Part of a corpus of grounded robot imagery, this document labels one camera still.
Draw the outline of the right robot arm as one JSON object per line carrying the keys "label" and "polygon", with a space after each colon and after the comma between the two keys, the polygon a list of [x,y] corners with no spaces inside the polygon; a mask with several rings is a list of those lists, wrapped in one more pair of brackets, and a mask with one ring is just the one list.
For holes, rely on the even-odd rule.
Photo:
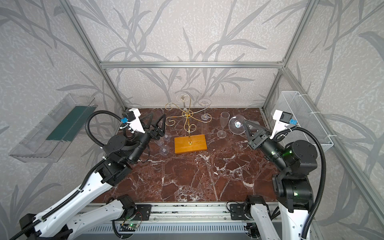
{"label": "right robot arm", "polygon": [[272,220],[281,216],[284,240],[310,239],[311,223],[324,189],[320,188],[314,197],[308,175],[318,167],[318,155],[324,154],[321,144],[308,130],[287,128],[284,122],[276,123],[280,129],[276,134],[252,121],[245,120],[243,126],[249,147],[261,150],[279,171],[272,179],[279,205],[271,213],[262,196],[247,196],[242,204],[228,206],[231,219],[252,221],[244,227],[252,238],[278,240]]}

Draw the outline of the amber wine glass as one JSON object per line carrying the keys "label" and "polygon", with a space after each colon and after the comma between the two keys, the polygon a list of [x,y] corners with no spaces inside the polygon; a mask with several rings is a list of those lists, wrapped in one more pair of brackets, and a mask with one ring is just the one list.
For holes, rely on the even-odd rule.
{"label": "amber wine glass", "polygon": [[[246,129],[244,127],[244,121],[247,120],[244,116],[242,115],[235,115],[229,120],[229,130],[234,134],[234,135],[242,135],[246,132]],[[252,123],[255,123],[257,125],[260,125],[260,122],[258,121],[251,121]],[[257,128],[253,126],[249,126],[249,129],[251,133],[255,133],[258,131]]]}

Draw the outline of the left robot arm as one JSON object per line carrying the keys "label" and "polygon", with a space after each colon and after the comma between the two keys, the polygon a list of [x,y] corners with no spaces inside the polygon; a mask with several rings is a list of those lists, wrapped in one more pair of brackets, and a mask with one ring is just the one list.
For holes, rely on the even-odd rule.
{"label": "left robot arm", "polygon": [[[97,115],[109,115],[121,122],[123,134],[111,137],[107,144],[100,142],[91,132],[91,120]],[[136,206],[129,196],[122,196],[96,210],[80,214],[85,206],[112,187],[118,185],[132,172],[151,140],[159,140],[166,132],[166,115],[153,122],[148,114],[147,124],[138,109],[132,108],[122,117],[99,110],[89,115],[85,122],[88,137],[104,151],[103,159],[86,174],[82,183],[57,203],[34,215],[20,219],[21,231],[14,240],[25,235],[29,240],[73,240],[84,232],[103,223],[115,221],[123,216],[136,214]]]}

